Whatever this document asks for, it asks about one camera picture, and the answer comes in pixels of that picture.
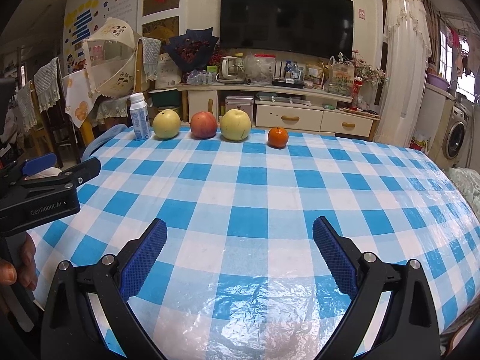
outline mesh food cover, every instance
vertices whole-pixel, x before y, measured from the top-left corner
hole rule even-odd
[[[139,38],[128,23],[109,17],[104,26],[83,41],[92,93],[113,98],[131,93]]]

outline plastic table cover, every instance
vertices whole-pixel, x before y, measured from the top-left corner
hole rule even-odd
[[[311,239],[324,215],[361,251],[390,263],[418,259],[440,331],[460,315],[480,285],[480,226],[430,159],[301,133],[278,150],[266,135],[195,140],[182,127],[165,141],[137,142],[131,129],[110,140],[94,154],[100,175],[78,190],[80,213],[31,231],[39,303],[60,261],[96,263],[161,218],[166,245],[129,304],[169,360],[313,359],[350,304]],[[92,302],[106,342],[121,352]]]

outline black tv screen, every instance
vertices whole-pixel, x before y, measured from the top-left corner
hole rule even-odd
[[[222,0],[220,47],[350,57],[351,0]]]

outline pink flowers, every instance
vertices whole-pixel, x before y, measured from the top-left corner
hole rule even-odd
[[[363,58],[359,56],[358,50],[353,50],[352,63],[355,67],[355,76],[362,78],[364,83],[370,83],[375,86],[383,84],[387,80],[387,75],[382,69],[367,64]]]

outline apple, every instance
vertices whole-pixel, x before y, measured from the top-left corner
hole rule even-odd
[[[217,120],[210,112],[197,112],[191,117],[190,131],[195,138],[212,138],[217,133],[217,127]]]
[[[153,131],[160,139],[170,139],[180,131],[180,116],[172,109],[160,112],[153,120]]]
[[[250,117],[240,109],[230,109],[220,120],[220,130],[228,140],[244,140],[250,134]]]

